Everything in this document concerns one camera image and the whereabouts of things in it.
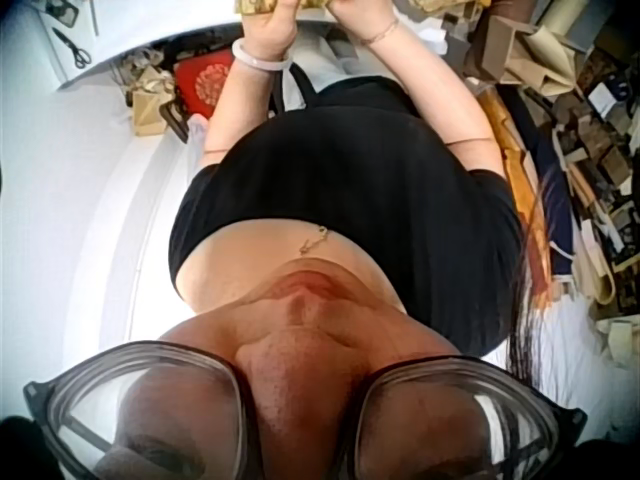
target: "thin bracelet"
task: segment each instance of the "thin bracelet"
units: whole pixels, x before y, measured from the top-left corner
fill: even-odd
[[[233,42],[231,51],[233,52],[233,56],[242,63],[264,72],[282,72],[283,70],[289,70],[289,67],[291,67],[291,64],[293,63],[293,58],[291,58],[291,54],[288,52],[282,62],[267,62],[265,60],[258,60],[257,58],[252,57],[244,50],[244,38],[239,38]]]
[[[389,25],[389,27],[382,33],[379,33],[378,35],[376,35],[373,38],[370,38],[368,40],[362,40],[360,43],[362,43],[362,45],[364,45],[365,47],[368,47],[369,45],[372,45],[376,42],[379,42],[380,40],[382,40],[383,38],[388,37],[389,35],[391,35],[393,33],[393,31],[398,28],[398,25],[400,25],[400,19],[396,18],[393,23],[391,25]]]

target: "black shirt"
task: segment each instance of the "black shirt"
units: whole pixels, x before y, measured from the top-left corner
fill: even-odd
[[[358,244],[409,315],[463,354],[496,348],[508,334],[522,250],[511,190],[495,173],[465,171],[391,83],[328,89],[313,109],[266,122],[218,168],[202,170],[171,235],[174,284],[189,254],[217,230],[243,220],[302,220]]]

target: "hand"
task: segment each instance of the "hand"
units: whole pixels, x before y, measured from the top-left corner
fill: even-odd
[[[298,33],[296,15],[300,2],[278,0],[273,13],[243,16],[244,50],[258,60],[283,60]]]
[[[380,35],[396,19],[392,0],[331,0],[327,8],[360,40]]]

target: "scissors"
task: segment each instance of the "scissors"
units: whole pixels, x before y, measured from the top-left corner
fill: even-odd
[[[83,70],[87,65],[91,63],[91,55],[89,55],[89,53],[85,49],[78,48],[75,43],[69,40],[69,38],[64,33],[62,33],[55,27],[53,28],[53,33],[56,34],[56,37],[62,40],[62,43],[69,47],[71,53],[73,53],[73,58],[76,61],[77,68]]]

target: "glasses lens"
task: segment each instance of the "glasses lens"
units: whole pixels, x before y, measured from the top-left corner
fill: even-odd
[[[102,364],[56,392],[57,434],[98,478],[236,477],[244,435],[235,377],[213,360],[178,357]]]
[[[403,367],[372,386],[359,480],[526,479],[557,443],[548,407],[505,374],[458,360]]]

